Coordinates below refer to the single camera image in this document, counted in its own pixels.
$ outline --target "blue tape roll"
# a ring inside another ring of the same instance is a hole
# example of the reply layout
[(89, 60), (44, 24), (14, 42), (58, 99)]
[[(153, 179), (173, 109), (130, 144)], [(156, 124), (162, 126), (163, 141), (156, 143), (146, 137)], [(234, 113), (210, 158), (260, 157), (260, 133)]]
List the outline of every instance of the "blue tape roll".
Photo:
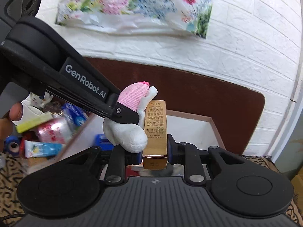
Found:
[(4, 140), (4, 150), (6, 152), (9, 152), (12, 156), (19, 156), (20, 151), (20, 140), (14, 135), (8, 136)]

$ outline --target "white brick wall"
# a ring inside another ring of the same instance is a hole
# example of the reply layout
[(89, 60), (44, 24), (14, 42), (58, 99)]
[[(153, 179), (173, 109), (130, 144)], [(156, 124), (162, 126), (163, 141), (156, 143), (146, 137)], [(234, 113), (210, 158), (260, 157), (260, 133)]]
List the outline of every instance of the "white brick wall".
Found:
[(161, 65), (233, 82), (266, 103), (244, 154), (264, 155), (287, 108), (301, 49), (300, 0), (214, 0), (207, 39), (115, 36), (54, 25), (58, 0), (38, 17), (81, 54)]

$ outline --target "gray ridged surface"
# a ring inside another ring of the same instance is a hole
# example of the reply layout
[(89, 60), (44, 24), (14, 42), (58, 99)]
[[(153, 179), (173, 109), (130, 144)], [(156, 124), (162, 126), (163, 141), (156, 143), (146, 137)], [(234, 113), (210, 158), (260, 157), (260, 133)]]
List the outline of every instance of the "gray ridged surface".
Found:
[(291, 227), (284, 214), (268, 219), (246, 219), (225, 212), (207, 191), (186, 185), (181, 177), (131, 177), (120, 187), (107, 188), (87, 212), (68, 219), (25, 216), (16, 227)]

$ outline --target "plastic bag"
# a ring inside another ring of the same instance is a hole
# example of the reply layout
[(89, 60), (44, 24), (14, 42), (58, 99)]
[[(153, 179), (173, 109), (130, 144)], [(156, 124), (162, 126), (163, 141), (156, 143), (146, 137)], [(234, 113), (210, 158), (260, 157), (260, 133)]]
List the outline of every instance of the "plastic bag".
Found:
[(116, 34), (205, 38), (212, 0), (61, 0), (56, 23)]

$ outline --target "black cable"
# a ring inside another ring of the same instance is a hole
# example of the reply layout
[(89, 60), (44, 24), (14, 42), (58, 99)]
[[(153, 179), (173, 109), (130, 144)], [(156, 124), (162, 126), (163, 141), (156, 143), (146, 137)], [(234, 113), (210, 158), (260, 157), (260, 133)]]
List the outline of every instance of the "black cable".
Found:
[(24, 213), (7, 215), (7, 216), (0, 218), (0, 221), (4, 221), (4, 220), (10, 219), (10, 218), (21, 218), (21, 217), (24, 217), (24, 215), (25, 215)]

